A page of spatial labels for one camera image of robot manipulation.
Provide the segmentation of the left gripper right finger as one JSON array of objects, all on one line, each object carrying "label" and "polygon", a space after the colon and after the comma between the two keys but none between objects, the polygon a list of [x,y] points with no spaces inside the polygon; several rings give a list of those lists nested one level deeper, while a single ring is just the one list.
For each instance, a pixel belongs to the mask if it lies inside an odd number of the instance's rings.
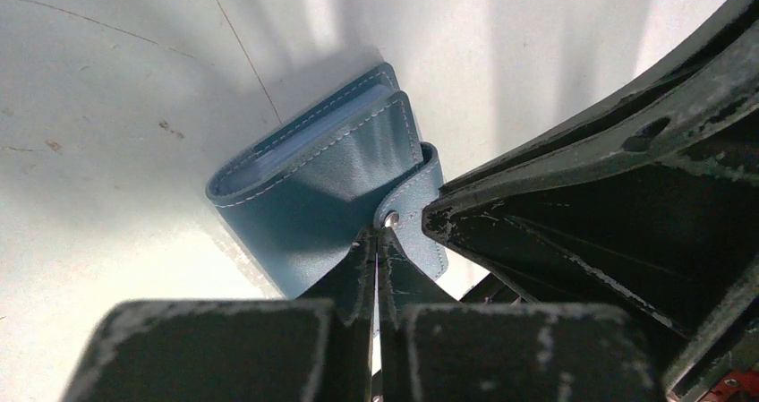
[{"label": "left gripper right finger", "polygon": [[643,335],[607,304],[464,304],[377,233],[387,401],[662,401]]}]

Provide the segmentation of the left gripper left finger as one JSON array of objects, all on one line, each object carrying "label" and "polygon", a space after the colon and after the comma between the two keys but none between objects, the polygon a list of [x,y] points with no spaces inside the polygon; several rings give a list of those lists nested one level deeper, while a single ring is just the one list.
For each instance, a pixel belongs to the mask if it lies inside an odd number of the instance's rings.
[{"label": "left gripper left finger", "polygon": [[139,300],[94,329],[66,401],[368,401],[377,233],[293,300]]}]

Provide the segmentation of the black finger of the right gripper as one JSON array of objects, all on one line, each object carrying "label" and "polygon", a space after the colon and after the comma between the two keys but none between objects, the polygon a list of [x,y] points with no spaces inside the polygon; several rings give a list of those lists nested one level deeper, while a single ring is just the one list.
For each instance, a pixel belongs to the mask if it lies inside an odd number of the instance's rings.
[{"label": "black finger of the right gripper", "polygon": [[758,364],[758,0],[442,187],[431,239],[539,302],[615,304],[668,388]]}]

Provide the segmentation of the blue leather card holder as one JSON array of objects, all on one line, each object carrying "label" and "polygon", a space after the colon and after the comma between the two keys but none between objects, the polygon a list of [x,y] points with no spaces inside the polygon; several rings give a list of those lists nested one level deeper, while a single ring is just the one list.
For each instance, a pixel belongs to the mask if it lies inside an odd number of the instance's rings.
[{"label": "blue leather card holder", "polygon": [[275,287],[295,298],[364,227],[391,228],[439,278],[448,258],[422,232],[422,210],[442,183],[439,153],[420,138],[394,68],[382,63],[242,150],[206,194]]}]

